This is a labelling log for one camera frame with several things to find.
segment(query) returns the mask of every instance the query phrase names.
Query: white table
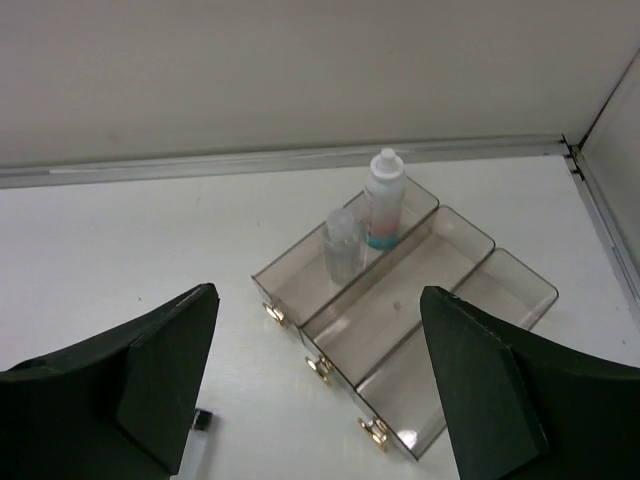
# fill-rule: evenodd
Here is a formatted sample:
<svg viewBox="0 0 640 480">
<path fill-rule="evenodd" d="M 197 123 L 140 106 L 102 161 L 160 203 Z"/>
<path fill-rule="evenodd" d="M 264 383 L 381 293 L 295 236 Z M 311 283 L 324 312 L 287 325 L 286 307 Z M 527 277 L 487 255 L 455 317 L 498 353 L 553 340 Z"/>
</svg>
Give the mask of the white table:
<svg viewBox="0 0 640 480">
<path fill-rule="evenodd" d="M 640 333 L 561 157 L 409 165 L 442 203 L 553 283 L 534 331 L 640 366 Z M 220 421 L 202 478 L 452 479 L 443 434 L 383 455 L 345 393 L 261 307 L 250 275 L 362 185 L 365 168 L 0 191 L 0 369 L 134 318 L 200 282 L 221 297 L 199 406 Z"/>
</svg>

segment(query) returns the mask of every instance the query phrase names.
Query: white wall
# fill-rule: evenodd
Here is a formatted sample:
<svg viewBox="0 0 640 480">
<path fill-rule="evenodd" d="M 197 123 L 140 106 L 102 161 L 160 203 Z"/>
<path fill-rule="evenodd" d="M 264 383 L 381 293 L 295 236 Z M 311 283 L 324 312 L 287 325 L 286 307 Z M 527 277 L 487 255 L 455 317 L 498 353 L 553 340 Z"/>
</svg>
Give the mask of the white wall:
<svg viewBox="0 0 640 480">
<path fill-rule="evenodd" d="M 583 149 L 640 270 L 640 57 L 636 57 Z"/>
<path fill-rule="evenodd" d="M 566 133 L 637 0 L 8 0 L 0 165 Z"/>
</svg>

